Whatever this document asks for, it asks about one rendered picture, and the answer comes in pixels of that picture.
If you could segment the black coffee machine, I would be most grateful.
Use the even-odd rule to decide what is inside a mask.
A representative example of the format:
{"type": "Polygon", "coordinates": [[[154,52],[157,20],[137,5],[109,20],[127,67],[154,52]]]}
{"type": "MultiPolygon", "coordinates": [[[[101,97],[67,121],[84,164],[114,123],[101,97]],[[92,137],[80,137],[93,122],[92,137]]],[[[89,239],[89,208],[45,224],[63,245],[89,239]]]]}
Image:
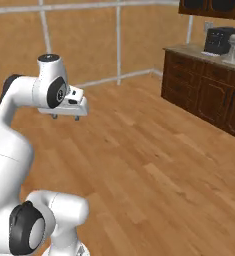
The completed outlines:
{"type": "Polygon", "coordinates": [[[207,30],[204,51],[218,55],[227,54],[231,47],[229,38],[233,34],[235,34],[234,27],[209,28],[207,30]]]}

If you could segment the dark wood base cupboards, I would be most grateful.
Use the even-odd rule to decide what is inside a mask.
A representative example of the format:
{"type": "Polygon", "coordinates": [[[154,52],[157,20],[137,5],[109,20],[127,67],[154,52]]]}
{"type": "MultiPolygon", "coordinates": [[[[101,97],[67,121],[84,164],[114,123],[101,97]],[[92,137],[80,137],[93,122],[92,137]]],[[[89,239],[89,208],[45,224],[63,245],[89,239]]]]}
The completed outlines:
{"type": "Polygon", "coordinates": [[[166,48],[161,96],[235,137],[235,65],[166,48]]]}

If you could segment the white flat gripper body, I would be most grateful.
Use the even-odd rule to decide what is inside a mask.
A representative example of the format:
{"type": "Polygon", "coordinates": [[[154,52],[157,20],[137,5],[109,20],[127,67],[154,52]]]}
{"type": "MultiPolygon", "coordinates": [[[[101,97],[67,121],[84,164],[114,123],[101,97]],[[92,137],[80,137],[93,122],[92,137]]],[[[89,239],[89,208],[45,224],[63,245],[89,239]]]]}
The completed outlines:
{"type": "Polygon", "coordinates": [[[42,114],[51,115],[71,115],[71,116],[87,116],[89,112],[88,102],[85,97],[78,104],[61,103],[54,109],[39,108],[38,111],[42,114]]]}

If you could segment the dark wood wall cupboards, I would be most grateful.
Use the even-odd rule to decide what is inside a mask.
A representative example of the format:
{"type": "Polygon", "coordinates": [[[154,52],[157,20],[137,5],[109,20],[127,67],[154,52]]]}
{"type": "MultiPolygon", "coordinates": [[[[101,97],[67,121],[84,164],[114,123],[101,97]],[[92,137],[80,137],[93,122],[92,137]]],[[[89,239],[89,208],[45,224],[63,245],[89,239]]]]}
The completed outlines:
{"type": "Polygon", "coordinates": [[[235,0],[180,0],[178,13],[235,20],[235,0]]]}

